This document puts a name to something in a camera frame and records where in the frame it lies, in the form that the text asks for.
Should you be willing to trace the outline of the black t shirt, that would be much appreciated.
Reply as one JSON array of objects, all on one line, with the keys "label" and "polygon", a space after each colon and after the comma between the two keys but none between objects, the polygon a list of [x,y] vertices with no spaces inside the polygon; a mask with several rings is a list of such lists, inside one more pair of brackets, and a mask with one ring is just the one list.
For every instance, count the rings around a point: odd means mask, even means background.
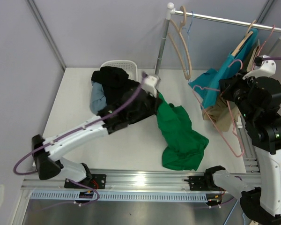
[{"label": "black t shirt", "polygon": [[[128,77],[128,73],[125,70],[106,66],[93,72],[91,82],[102,84],[107,106],[111,105],[118,108],[128,100],[140,84],[138,81],[130,80]],[[125,118],[132,120],[131,124],[147,118],[141,114],[145,95],[146,92],[141,90],[138,98],[120,112]]]}]

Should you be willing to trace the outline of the teal t shirt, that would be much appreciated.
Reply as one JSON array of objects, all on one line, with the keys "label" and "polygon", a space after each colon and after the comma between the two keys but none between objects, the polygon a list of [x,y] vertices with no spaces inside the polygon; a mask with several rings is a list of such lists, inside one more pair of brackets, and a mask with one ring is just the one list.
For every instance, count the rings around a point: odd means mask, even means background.
[{"label": "teal t shirt", "polygon": [[211,68],[207,72],[199,75],[194,81],[189,82],[189,85],[194,88],[203,99],[202,105],[204,108],[215,105],[219,95],[219,92],[215,90],[220,88],[219,81],[221,79],[233,77],[240,70],[240,62],[234,62],[234,60],[244,61],[251,51],[252,46],[256,42],[258,30],[253,28],[250,29],[250,32],[252,34],[239,49],[238,53],[235,56],[229,53],[227,59],[218,71]]}]

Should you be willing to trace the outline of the grey-blue t shirt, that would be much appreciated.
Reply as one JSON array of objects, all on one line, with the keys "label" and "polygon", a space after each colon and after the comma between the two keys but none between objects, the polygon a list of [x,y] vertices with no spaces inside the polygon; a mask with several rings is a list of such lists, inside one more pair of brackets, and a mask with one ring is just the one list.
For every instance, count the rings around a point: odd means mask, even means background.
[{"label": "grey-blue t shirt", "polygon": [[107,106],[107,102],[102,84],[97,82],[91,83],[92,90],[90,96],[90,110],[93,114],[97,114],[100,110]]}]

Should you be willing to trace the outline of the beige wooden hanger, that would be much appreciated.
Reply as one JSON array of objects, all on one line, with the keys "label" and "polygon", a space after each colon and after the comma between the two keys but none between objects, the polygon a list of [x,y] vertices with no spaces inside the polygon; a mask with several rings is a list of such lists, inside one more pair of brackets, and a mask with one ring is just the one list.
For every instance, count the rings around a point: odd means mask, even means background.
[{"label": "beige wooden hanger", "polygon": [[170,39],[170,41],[176,51],[176,54],[178,56],[178,59],[180,61],[180,65],[181,65],[181,68],[183,71],[183,75],[184,75],[185,79],[189,81],[192,76],[192,61],[191,61],[191,57],[190,57],[190,53],[189,53],[188,44],[182,34],[182,30],[187,22],[185,6],[181,6],[180,10],[182,11],[183,19],[179,23],[179,25],[177,25],[177,23],[175,21],[170,19],[170,25],[172,25],[176,34],[172,35],[168,31],[168,38]]}]

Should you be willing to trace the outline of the green t shirt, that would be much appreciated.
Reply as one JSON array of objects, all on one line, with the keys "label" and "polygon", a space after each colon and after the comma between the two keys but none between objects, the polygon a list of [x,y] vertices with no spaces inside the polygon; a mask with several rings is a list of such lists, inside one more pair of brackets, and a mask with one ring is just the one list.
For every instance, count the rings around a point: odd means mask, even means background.
[{"label": "green t shirt", "polygon": [[162,153],[164,168],[184,171],[197,170],[204,157],[209,139],[192,129],[192,121],[183,106],[167,103],[159,94],[156,119],[167,147]]}]

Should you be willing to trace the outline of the light blue wire hanger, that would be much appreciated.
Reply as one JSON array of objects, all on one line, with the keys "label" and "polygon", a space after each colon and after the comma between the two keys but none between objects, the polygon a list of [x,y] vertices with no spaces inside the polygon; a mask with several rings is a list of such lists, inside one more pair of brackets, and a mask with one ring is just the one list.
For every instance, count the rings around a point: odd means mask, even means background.
[{"label": "light blue wire hanger", "polygon": [[187,37],[187,41],[185,43],[186,49],[183,53],[183,60],[184,60],[184,64],[185,64],[185,71],[187,74],[186,80],[188,80],[188,81],[190,80],[190,78],[192,76],[192,61],[191,61],[191,57],[190,57],[190,33],[191,33],[193,20],[194,20],[194,15],[191,16],[191,21],[190,21],[188,28],[186,28],[185,26],[182,27],[182,30],[185,30],[186,37]]}]

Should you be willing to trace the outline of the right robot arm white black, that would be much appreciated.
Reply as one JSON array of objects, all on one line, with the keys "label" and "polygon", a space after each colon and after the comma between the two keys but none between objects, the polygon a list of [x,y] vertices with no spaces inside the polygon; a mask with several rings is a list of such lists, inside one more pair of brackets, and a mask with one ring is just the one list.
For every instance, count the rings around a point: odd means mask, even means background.
[{"label": "right robot arm white black", "polygon": [[205,170],[204,185],[209,190],[228,191],[244,214],[262,225],[281,224],[281,84],[271,77],[235,75],[219,81],[221,95],[234,102],[245,121],[245,129],[255,148],[261,186],[255,187],[229,173],[222,166]]}]

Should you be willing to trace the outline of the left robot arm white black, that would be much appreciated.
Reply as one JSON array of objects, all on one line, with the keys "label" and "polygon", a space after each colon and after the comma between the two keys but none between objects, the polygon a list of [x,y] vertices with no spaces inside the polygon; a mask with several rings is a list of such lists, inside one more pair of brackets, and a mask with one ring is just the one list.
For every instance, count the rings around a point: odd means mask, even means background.
[{"label": "left robot arm white black", "polygon": [[98,114],[78,127],[55,137],[32,137],[33,159],[40,180],[60,176],[65,188],[99,188],[89,167],[75,163],[64,155],[88,141],[110,135],[131,124],[157,114],[162,104],[159,96],[152,96],[141,90],[135,99],[131,91],[116,102],[107,105]]}]

